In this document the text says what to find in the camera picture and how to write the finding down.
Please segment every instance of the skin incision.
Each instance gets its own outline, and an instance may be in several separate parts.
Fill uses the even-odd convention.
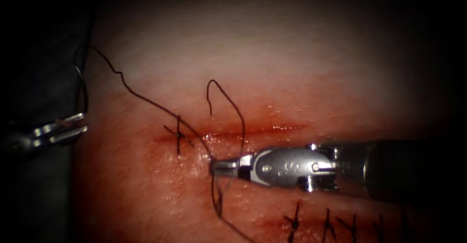
[[[90,130],[75,146],[72,177],[77,235],[113,243],[434,240],[429,211],[334,194],[221,178],[224,220],[213,206],[210,157],[239,156],[242,141],[246,153],[420,137],[445,123],[449,103],[434,71],[418,76],[426,63],[410,50],[417,43],[387,19],[360,0],[103,0],[91,44],[132,90],[202,138],[179,125],[178,153],[177,119],[132,95],[89,51]],[[213,85],[210,115],[211,79],[241,112],[244,140],[237,112]]]

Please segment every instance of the dark background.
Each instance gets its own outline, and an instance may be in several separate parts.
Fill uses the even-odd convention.
[[[460,0],[375,0],[385,14],[410,23],[424,51],[442,64],[445,95],[460,102]],[[88,43],[99,0],[4,0],[6,60],[2,68],[3,121],[37,125],[78,111],[73,54]],[[80,58],[84,63],[85,52]],[[27,161],[6,161],[6,237],[13,241],[69,242],[71,147],[51,147]]]

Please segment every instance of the black suture thread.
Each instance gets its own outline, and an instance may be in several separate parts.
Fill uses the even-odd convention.
[[[225,93],[224,89],[221,87],[221,85],[219,85],[219,83],[214,80],[214,79],[211,79],[209,82],[208,82],[208,85],[206,86],[206,100],[208,101],[208,104],[209,104],[209,115],[213,115],[213,108],[212,108],[212,104],[211,104],[211,101],[209,99],[209,86],[211,85],[211,83],[215,83],[216,86],[219,88],[220,92],[224,95],[224,97],[230,102],[230,104],[233,106],[233,108],[235,109],[235,111],[237,112],[238,114],[238,117],[240,117],[240,121],[242,123],[242,141],[241,141],[241,144],[240,144],[240,156],[242,155],[243,153],[243,146],[244,146],[244,143],[245,143],[245,120],[243,119],[243,116],[240,112],[240,110],[238,109],[238,107],[235,105],[235,103],[232,101],[232,99],[230,99],[230,97],[227,95],[227,93]],[[222,208],[223,208],[223,191],[222,189],[220,188],[220,185],[218,183],[218,180],[217,178],[214,178],[212,179],[213,181],[213,184],[211,185],[211,195],[212,195],[212,200],[213,200],[213,206],[214,206],[214,209],[216,210],[216,213],[217,213],[217,216],[223,220],[224,222],[226,222],[226,224],[228,226],[230,226],[232,229],[234,229],[235,231],[237,232],[240,232],[240,230],[238,230],[238,228],[236,228],[233,224],[231,223],[228,223],[226,219],[224,219],[222,217]],[[215,197],[215,192],[214,192],[214,188],[216,188],[217,192],[219,193],[219,200],[216,202],[216,197]]]
[[[114,69],[113,65],[111,64],[111,62],[109,61],[109,59],[108,59],[102,52],[100,52],[98,49],[94,48],[93,46],[91,46],[91,45],[81,45],[81,46],[78,47],[78,49],[76,49],[76,51],[75,51],[75,58],[76,58],[76,56],[77,56],[77,54],[78,54],[78,51],[79,51],[81,48],[83,48],[83,47],[90,48],[90,49],[94,50],[99,56],[101,56],[101,57],[105,60],[105,62],[107,63],[107,65],[110,67],[110,69],[112,70],[112,72],[115,73],[115,74],[120,75],[120,79],[122,80],[123,86],[124,86],[131,94],[133,94],[135,97],[137,97],[137,98],[139,98],[139,99],[141,99],[141,100],[143,100],[143,101],[145,101],[145,102],[147,102],[147,103],[149,103],[149,104],[151,104],[151,105],[153,105],[153,106],[155,106],[155,107],[161,109],[162,111],[166,112],[168,115],[174,117],[175,119],[178,119],[178,115],[175,114],[175,113],[173,113],[173,112],[171,112],[171,111],[168,110],[166,107],[164,107],[164,106],[162,106],[162,105],[160,105],[160,104],[158,104],[158,103],[156,103],[156,102],[154,102],[154,101],[152,101],[152,100],[150,100],[150,99],[148,99],[148,98],[146,98],[146,97],[144,97],[144,96],[142,96],[142,95],[136,93],[134,90],[132,90],[132,89],[128,86],[128,84],[126,83],[125,78],[124,78],[124,76],[123,76],[123,72],[116,71],[116,70]],[[203,145],[204,149],[206,149],[206,152],[208,153],[209,158],[210,158],[211,160],[215,160],[215,158],[214,158],[213,155],[211,154],[211,150],[209,150],[209,147],[206,145],[206,143],[204,142],[204,140],[203,140],[203,138],[201,137],[201,135],[200,135],[193,127],[191,127],[191,125],[189,125],[189,124],[188,124],[187,122],[185,122],[184,120],[180,119],[179,122],[182,123],[184,126],[186,126],[186,127],[196,136],[196,138],[198,138],[198,139],[200,140],[200,142],[201,142],[201,144]]]
[[[293,243],[293,238],[295,236],[295,232],[297,231],[298,229],[298,209],[300,207],[300,203],[297,203],[297,208],[295,209],[295,217],[293,219],[291,219],[290,217],[286,217],[284,216],[284,218],[286,220],[288,220],[290,222],[290,224],[292,225],[292,231],[290,232],[288,238],[287,238],[287,242],[288,243]]]
[[[321,243],[324,243],[324,240],[326,239],[326,232],[328,228],[331,231],[331,235],[334,238],[334,240],[337,241],[336,231],[334,231],[334,227],[332,226],[331,221],[329,219],[329,208],[327,209],[326,220],[324,221],[324,233]]]
[[[214,190],[217,190],[219,192],[219,200],[216,202],[216,196],[214,195]],[[219,182],[217,182],[217,177],[213,175],[213,178],[211,179],[211,196],[213,200],[213,205],[214,205],[214,210],[216,211],[217,217],[221,218],[222,217],[222,203],[223,203],[223,194],[222,191],[219,187]]]
[[[180,155],[180,115],[177,117],[177,155]]]
[[[203,138],[201,137],[201,135],[193,128],[191,127],[187,122],[185,122],[184,120],[182,120],[181,118],[179,118],[179,115],[171,112],[170,110],[168,110],[167,108],[165,108],[164,106],[136,93],[135,91],[133,91],[126,83],[125,81],[125,78],[123,76],[123,72],[120,72],[120,71],[116,71],[114,69],[114,67],[112,66],[111,62],[109,61],[109,59],[102,53],[100,52],[98,49],[94,48],[93,46],[91,45],[81,45],[80,47],[78,47],[78,49],[76,49],[75,51],[75,59],[76,59],[76,56],[78,54],[78,51],[83,48],[83,47],[88,47],[92,50],[94,50],[98,55],[100,55],[104,60],[105,62],[107,63],[107,65],[110,67],[110,69],[112,70],[113,73],[115,74],[119,74],[120,75],[120,79],[122,80],[122,83],[123,85],[125,86],[125,88],[131,93],[133,94],[135,97],[161,109],[162,111],[166,112],[168,115],[174,117],[175,119],[177,119],[178,123],[182,123],[184,126],[186,126],[201,142],[201,144],[203,145],[203,147],[206,149],[206,152],[208,153],[208,156],[211,160],[216,160],[213,155],[211,154],[211,151],[209,149],[209,147],[206,145],[206,143],[204,142]],[[241,149],[240,149],[240,154],[243,152],[243,142],[244,142],[244,136],[245,136],[245,122],[243,120],[243,117],[242,115],[240,114],[240,111],[238,110],[237,106],[232,102],[232,100],[227,96],[227,94],[225,94],[224,90],[221,88],[221,86],[215,81],[215,80],[211,80],[209,81],[208,83],[208,103],[209,103],[209,107],[210,107],[210,112],[212,111],[211,109],[211,102],[209,101],[209,84],[211,82],[214,82],[218,87],[219,89],[221,90],[221,92],[225,95],[225,97],[230,101],[230,103],[233,105],[233,107],[235,108],[235,110],[237,111],[238,115],[240,116],[240,119],[242,121],[242,144],[241,144]],[[220,188],[218,187],[217,188],[220,192],[220,198],[222,198],[222,192],[220,191]],[[243,232],[241,232],[237,227],[235,227],[232,223],[228,222],[226,219],[224,219],[223,217],[221,217],[221,214],[222,214],[222,199],[220,200],[220,207],[216,207],[216,202],[215,202],[215,197],[214,197],[214,186],[213,186],[213,191],[212,191],[212,199],[213,199],[213,204],[214,204],[214,207],[216,209],[216,213],[218,215],[218,217],[227,225],[229,226],[233,231],[235,231],[238,235],[240,235],[243,239],[249,241],[249,242],[254,242],[252,239],[250,239],[247,235],[245,235]]]
[[[341,223],[348,230],[350,230],[350,232],[352,233],[352,242],[357,243],[357,227],[356,227],[357,215],[354,214],[352,226],[347,224],[344,220],[342,220],[340,218],[336,218],[336,219],[337,219],[337,221],[339,221],[339,223]]]
[[[407,213],[404,205],[400,208],[400,214],[402,223],[402,242],[410,243],[409,221],[407,220]]]
[[[206,99],[208,100],[208,104],[209,104],[209,114],[210,115],[213,115],[213,108],[212,108],[212,105],[211,105],[211,101],[209,100],[209,85],[211,85],[211,83],[215,83],[217,85],[217,87],[219,88],[220,92],[222,92],[222,94],[224,94],[225,98],[230,102],[230,104],[232,104],[233,108],[235,109],[235,111],[237,112],[238,114],[238,117],[240,117],[240,120],[242,122],[242,142],[241,142],[241,146],[240,146],[240,156],[242,155],[243,153],[243,146],[244,146],[244,143],[245,143],[245,121],[243,120],[243,116],[242,114],[240,113],[240,110],[238,109],[238,107],[235,105],[235,103],[230,99],[230,97],[227,95],[227,93],[225,93],[224,89],[222,89],[222,87],[219,85],[219,83],[214,80],[214,79],[211,79],[209,82],[208,82],[208,86],[207,86],[207,89],[206,89]]]
[[[193,144],[190,139],[188,137],[186,137],[185,134],[183,134],[182,132],[175,132],[175,131],[172,131],[170,128],[168,128],[166,125],[164,125],[164,128],[169,131],[171,134],[173,134],[174,136],[176,136],[177,138],[182,138],[186,140],[186,142],[191,146],[191,148],[194,148],[195,147],[195,144]]]
[[[84,81],[82,71],[79,70],[79,66],[78,66],[78,52],[81,48],[83,48],[83,45],[79,46],[74,52],[73,65],[75,66],[76,71],[78,72],[80,87],[83,90],[83,103],[84,103],[83,112],[88,113],[88,109],[89,109],[88,86],[86,82]]]
[[[243,239],[245,239],[246,241],[248,242],[251,242],[251,243],[255,243],[255,241],[253,239],[251,239],[250,237],[248,237],[247,235],[245,235],[242,231],[240,231],[240,229],[238,229],[236,226],[234,226],[232,223],[230,223],[228,220],[226,220],[225,218],[223,217],[219,217],[221,219],[222,222],[224,222],[228,227],[230,227],[233,231],[235,231],[238,235],[240,235],[240,237],[242,237]]]
[[[373,228],[378,235],[378,243],[384,243],[384,234],[383,234],[383,214],[379,215],[379,227],[376,222],[373,222]]]

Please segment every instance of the skin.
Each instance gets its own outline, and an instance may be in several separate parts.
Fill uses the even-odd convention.
[[[180,115],[217,159],[330,139],[413,138],[441,129],[449,103],[430,55],[392,16],[366,0],[103,0],[91,43],[137,93]],[[419,67],[425,76],[419,75]],[[209,152],[177,120],[136,98],[90,52],[90,131],[76,144],[73,229],[85,242],[247,242],[220,220],[211,198]],[[228,180],[220,180],[223,187]],[[233,180],[223,217],[255,242],[321,242],[326,211],[337,242],[401,242],[401,206]],[[429,211],[405,210],[414,241],[435,240]],[[330,232],[325,242],[335,242]]]

